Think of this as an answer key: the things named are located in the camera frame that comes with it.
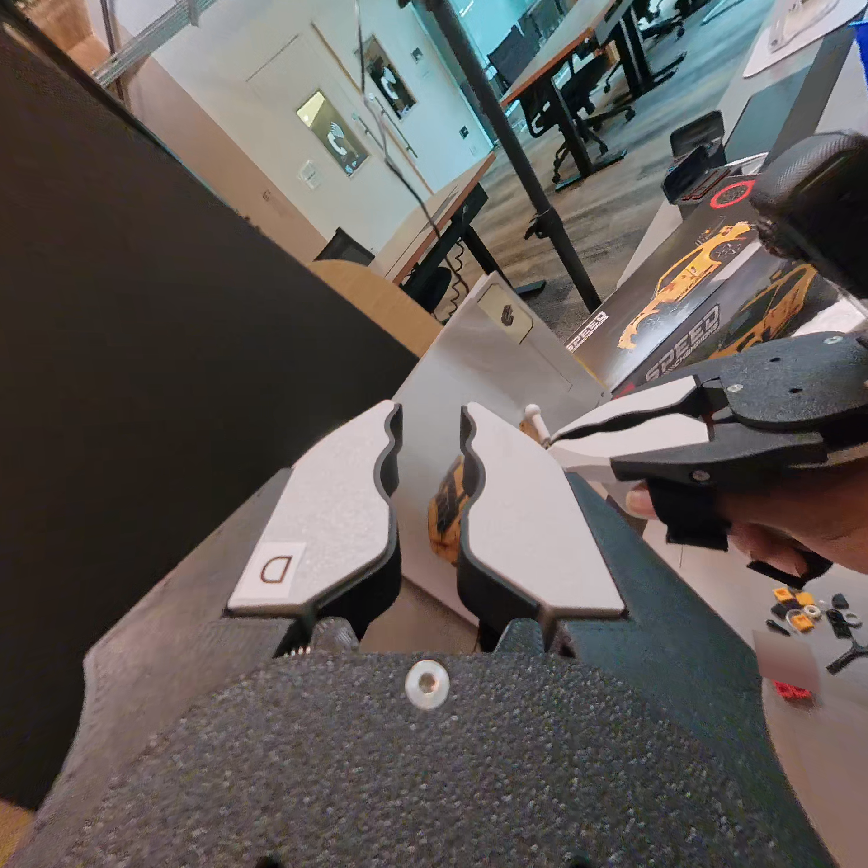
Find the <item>black toy wrench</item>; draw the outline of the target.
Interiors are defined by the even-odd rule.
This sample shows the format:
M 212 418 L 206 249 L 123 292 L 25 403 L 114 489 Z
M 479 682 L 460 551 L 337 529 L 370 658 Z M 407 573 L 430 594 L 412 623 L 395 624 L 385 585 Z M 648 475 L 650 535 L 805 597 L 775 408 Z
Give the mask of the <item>black toy wrench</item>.
M 826 666 L 826 671 L 830 675 L 838 675 L 849 667 L 854 661 L 867 658 L 867 646 L 859 643 L 855 638 L 850 637 L 850 646 L 839 656 Z

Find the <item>person's right hand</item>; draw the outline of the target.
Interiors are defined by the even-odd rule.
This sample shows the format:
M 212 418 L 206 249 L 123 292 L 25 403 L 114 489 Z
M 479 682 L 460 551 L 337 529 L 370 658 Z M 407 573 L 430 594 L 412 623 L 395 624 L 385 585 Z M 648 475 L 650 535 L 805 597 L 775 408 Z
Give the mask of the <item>person's right hand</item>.
M 743 491 L 712 491 L 710 511 L 750 561 L 805 577 L 806 552 L 867 573 L 867 459 L 801 470 Z

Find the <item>black office chair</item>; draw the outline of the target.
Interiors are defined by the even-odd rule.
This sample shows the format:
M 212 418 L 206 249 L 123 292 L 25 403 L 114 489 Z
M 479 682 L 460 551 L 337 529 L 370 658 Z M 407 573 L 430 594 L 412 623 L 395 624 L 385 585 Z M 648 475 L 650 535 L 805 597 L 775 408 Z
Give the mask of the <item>black office chair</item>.
M 580 115 L 582 109 L 594 113 L 591 94 L 602 79 L 605 67 L 606 61 L 597 57 L 573 71 L 563 86 L 558 86 L 553 76 L 540 77 L 519 96 L 532 137 L 540 138 L 552 128 L 561 132 L 563 143 L 553 160 L 552 182 L 556 191 L 582 182 L 627 155 L 624 149 L 610 150 L 595 132 L 594 125 L 619 113 L 624 113 L 627 120 L 632 119 L 635 110 L 630 104 L 598 117 Z

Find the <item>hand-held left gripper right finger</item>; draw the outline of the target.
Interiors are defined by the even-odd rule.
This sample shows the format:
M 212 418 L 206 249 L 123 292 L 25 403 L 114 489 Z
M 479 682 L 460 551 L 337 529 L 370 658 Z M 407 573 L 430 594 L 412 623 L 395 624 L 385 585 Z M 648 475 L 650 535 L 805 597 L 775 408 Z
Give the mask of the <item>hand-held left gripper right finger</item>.
M 461 408 L 457 587 L 493 645 L 518 619 L 549 647 L 559 623 L 627 613 L 567 473 L 542 445 L 493 411 Z

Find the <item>yellow toy brick car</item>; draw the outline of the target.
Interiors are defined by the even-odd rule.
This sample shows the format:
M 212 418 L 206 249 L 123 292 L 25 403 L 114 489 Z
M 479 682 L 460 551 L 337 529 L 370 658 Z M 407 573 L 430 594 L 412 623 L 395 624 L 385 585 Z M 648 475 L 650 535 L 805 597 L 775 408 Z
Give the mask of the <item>yellow toy brick car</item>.
M 550 432 L 538 405 L 527 405 L 520 431 L 543 448 L 550 445 Z M 427 513 L 429 545 L 433 553 L 456 568 L 459 560 L 462 514 L 469 501 L 463 484 L 464 455 L 459 453 L 444 475 Z

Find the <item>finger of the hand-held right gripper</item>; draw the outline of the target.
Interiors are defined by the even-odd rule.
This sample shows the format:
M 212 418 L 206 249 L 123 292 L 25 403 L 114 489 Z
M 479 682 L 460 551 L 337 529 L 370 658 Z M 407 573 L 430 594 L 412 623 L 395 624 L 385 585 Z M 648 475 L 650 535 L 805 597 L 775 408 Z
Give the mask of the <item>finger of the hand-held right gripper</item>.
M 615 483 L 615 459 L 710 441 L 708 425 L 701 420 L 646 420 L 625 429 L 559 439 L 548 448 L 548 454 L 563 470 L 586 481 Z
M 654 418 L 686 411 L 700 415 L 704 398 L 696 375 L 636 390 L 600 405 L 553 433 L 553 441 L 581 439 L 595 433 L 634 428 Z

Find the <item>light wooden panel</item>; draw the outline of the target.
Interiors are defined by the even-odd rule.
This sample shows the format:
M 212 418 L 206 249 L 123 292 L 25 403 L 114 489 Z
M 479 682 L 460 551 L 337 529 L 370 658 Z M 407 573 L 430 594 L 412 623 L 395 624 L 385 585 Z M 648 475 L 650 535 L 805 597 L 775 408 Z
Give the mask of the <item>light wooden panel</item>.
M 369 266 L 326 259 L 314 261 L 309 270 L 417 358 L 443 331 L 433 315 Z

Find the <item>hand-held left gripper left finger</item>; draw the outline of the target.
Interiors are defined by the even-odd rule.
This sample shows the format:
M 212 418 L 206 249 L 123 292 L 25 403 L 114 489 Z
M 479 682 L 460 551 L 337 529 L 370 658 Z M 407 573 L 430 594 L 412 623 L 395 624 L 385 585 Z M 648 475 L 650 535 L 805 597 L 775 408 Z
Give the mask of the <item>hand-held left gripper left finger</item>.
M 226 614 L 288 621 L 278 653 L 303 653 L 332 618 L 363 638 L 401 589 L 392 496 L 402 444 L 402 406 L 386 399 L 307 451 L 290 469 Z

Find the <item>pile of small toy bricks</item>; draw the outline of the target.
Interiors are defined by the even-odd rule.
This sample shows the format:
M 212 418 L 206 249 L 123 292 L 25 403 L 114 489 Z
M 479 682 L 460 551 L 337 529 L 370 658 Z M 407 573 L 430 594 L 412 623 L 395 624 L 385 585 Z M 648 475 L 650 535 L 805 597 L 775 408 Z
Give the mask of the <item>pile of small toy bricks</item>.
M 866 606 L 854 606 L 852 594 L 783 585 L 775 586 L 771 594 L 774 603 L 765 619 L 768 631 L 782 636 L 830 636 L 837 642 L 866 644 Z

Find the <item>large dark panel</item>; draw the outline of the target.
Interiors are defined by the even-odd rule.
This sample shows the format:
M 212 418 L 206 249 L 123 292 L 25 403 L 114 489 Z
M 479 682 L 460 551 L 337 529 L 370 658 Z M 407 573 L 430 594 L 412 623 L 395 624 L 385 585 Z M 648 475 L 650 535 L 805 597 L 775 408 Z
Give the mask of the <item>large dark panel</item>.
M 2 799 L 36 810 L 87 650 L 416 357 L 2 33 Z

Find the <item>black case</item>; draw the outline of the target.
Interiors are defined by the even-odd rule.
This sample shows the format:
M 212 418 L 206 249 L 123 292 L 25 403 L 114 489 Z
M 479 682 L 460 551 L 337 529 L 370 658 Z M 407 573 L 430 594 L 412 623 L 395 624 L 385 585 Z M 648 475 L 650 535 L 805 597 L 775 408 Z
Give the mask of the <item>black case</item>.
M 726 164 L 722 113 L 712 110 L 677 128 L 670 135 L 672 160 L 661 183 L 670 204 L 695 189 L 700 181 Z

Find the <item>black toy car box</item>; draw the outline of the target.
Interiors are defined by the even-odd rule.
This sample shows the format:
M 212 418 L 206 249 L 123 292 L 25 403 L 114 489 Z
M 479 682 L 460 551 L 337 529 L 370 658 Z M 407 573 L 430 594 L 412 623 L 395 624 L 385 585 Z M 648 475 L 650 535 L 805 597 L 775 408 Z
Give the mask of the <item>black toy car box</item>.
M 567 349 L 611 397 L 793 332 L 842 296 L 771 255 L 746 201 L 700 208 L 590 315 Z

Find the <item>black tripod pole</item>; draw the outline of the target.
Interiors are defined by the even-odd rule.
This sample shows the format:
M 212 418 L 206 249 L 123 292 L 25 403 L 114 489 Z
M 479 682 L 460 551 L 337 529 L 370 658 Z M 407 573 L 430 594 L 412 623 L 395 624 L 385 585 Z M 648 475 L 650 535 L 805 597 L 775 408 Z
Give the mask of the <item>black tripod pole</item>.
M 529 226 L 531 233 L 538 234 L 551 243 L 586 308 L 590 312 L 594 311 L 600 306 L 601 298 L 580 262 L 559 213 L 548 201 L 541 182 L 491 89 L 455 11 L 445 1 L 425 1 L 424 5 L 436 20 L 534 208 L 534 220 Z

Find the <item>wall window with phone icon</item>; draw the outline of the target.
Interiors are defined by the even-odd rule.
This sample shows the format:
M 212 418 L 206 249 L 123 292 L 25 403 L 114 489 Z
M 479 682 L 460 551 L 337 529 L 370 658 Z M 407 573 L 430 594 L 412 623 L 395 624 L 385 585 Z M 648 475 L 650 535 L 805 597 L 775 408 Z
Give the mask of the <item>wall window with phone icon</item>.
M 353 178 L 369 160 L 370 152 L 323 89 L 312 90 L 299 103 L 296 116 L 336 162 L 343 176 Z
M 395 119 L 402 122 L 417 105 L 415 94 L 375 35 L 363 40 L 362 56 L 365 80 L 385 100 Z

